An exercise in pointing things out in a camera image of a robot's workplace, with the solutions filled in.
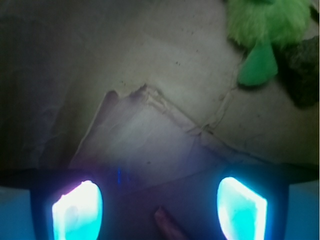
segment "green plush toy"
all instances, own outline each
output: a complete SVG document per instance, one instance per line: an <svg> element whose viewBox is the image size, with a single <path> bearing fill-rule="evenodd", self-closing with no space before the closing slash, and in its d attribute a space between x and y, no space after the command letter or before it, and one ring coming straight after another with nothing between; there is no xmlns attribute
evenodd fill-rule
<svg viewBox="0 0 320 240"><path fill-rule="evenodd" d="M302 41L308 28L309 0L228 0L228 37L250 50L238 82L257 86L278 73L273 46Z"/></svg>

